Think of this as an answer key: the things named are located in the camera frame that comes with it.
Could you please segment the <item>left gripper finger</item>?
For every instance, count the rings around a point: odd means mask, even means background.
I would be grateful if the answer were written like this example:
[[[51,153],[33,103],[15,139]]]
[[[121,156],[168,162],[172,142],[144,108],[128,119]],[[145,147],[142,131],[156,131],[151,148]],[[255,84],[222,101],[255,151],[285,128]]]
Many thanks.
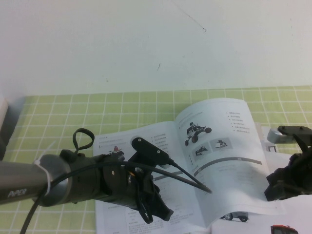
[[[159,193],[159,187],[155,185],[154,189],[155,193],[153,197],[153,215],[156,217],[171,217],[174,211],[169,209],[168,206],[164,203]]]
[[[159,193],[155,192],[150,198],[148,198],[147,204],[151,215],[164,221],[170,220],[173,211],[167,207]]]

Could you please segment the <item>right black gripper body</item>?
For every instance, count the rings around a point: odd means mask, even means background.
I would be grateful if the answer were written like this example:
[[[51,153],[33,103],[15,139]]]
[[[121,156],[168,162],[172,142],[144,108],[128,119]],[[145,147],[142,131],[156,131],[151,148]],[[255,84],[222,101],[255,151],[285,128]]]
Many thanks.
[[[282,198],[312,194],[312,147],[292,155],[284,169],[286,178]]]

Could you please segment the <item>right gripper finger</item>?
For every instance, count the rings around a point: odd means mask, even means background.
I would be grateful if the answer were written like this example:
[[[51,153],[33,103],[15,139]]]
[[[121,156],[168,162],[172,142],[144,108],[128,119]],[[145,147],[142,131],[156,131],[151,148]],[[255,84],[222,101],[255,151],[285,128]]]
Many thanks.
[[[268,182],[268,188],[274,186],[285,186],[287,170],[275,170],[273,173],[269,174],[266,179]]]
[[[287,198],[284,185],[268,186],[264,192],[267,201],[284,200]]]

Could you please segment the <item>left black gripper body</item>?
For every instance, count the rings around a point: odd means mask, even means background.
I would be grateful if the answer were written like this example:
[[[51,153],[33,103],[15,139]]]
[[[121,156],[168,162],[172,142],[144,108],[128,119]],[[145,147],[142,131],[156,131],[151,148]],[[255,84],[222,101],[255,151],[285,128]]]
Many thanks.
[[[158,210],[158,187],[153,183],[152,171],[138,166],[103,167],[104,185],[109,198],[102,201],[125,206],[139,212]]]

